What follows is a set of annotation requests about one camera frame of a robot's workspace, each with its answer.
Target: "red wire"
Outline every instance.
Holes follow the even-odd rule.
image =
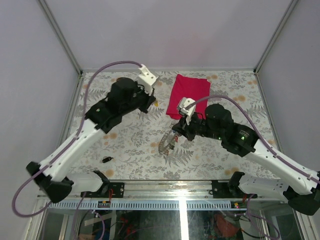
[[[109,190],[109,203],[111,204],[112,195],[114,194],[114,190],[111,188]]]
[[[247,199],[247,194],[245,194],[245,195],[243,196],[243,199],[242,199],[242,203],[243,203],[243,204],[245,203],[246,199]]]

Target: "white wall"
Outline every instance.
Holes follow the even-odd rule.
[[[26,165],[57,146],[77,74],[37,1],[1,1],[0,33],[0,239],[20,240],[28,219],[11,199]],[[22,192],[21,212],[32,211],[36,191]]]
[[[47,0],[83,69],[253,69],[290,1]]]
[[[320,171],[320,1],[302,0],[259,76],[286,154]],[[320,226],[320,210],[314,219]]]

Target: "floral tablecloth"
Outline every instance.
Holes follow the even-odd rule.
[[[71,132],[80,124],[83,97],[93,72],[84,73],[84,83],[74,114]],[[225,95],[236,100],[246,110],[261,134],[275,145],[262,97],[252,71],[159,71],[155,86],[158,104],[149,113],[138,110],[124,116],[122,123],[93,144],[72,167],[72,173],[88,173],[100,170],[109,179],[117,180],[212,180],[229,179],[234,171],[242,171],[261,178],[275,178],[271,172],[257,163],[227,152],[220,142],[196,136],[189,142],[179,137],[169,155],[158,152],[160,140],[177,122],[166,115],[169,98],[177,74],[207,79],[211,83],[211,95]],[[91,84],[88,109],[110,90],[119,77],[137,79],[137,72],[103,72]],[[232,113],[235,122],[249,125],[242,113],[224,99],[209,100],[222,104]],[[102,163],[105,157],[113,160]]]

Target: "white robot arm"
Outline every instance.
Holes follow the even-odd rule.
[[[140,68],[137,81],[121,77],[113,83],[106,98],[93,105],[85,114],[80,134],[73,133],[50,156],[40,163],[30,162],[26,169],[33,176],[43,168],[43,173],[34,178],[53,203],[58,203],[69,194],[91,192],[95,196],[108,197],[110,181],[100,171],[68,174],[71,166],[97,140],[113,127],[121,123],[122,116],[139,109],[147,113],[149,106],[156,100],[154,84],[157,76],[146,66]],[[67,148],[54,163],[50,164],[64,148]]]
[[[205,109],[206,119],[199,119],[195,113],[195,106],[187,108],[194,102],[191,98],[183,98],[180,101],[178,110],[183,118],[173,126],[174,131],[179,132],[189,141],[192,141],[196,135],[221,140],[222,147],[228,152],[258,163],[280,178],[265,179],[235,172],[227,185],[221,186],[218,181],[215,181],[215,187],[212,187],[216,190],[212,191],[214,198],[219,195],[226,197],[220,193],[226,191],[223,188],[228,188],[227,192],[235,197],[242,197],[243,194],[257,194],[288,202],[293,209],[306,215],[313,215],[320,208],[320,184],[311,180],[311,178],[319,180],[318,172],[302,166],[274,149],[264,139],[260,139],[250,127],[234,123],[230,111],[220,104],[209,105]],[[275,154],[271,153],[263,140]],[[308,176],[292,169],[278,156]]]

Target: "folded red towel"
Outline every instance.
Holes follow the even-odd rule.
[[[210,82],[207,79],[192,78],[178,74],[173,85],[166,114],[172,119],[179,120],[181,115],[177,110],[177,106],[183,97],[199,100],[210,94]],[[202,101],[195,107],[197,113],[205,115],[205,109],[208,101]]]

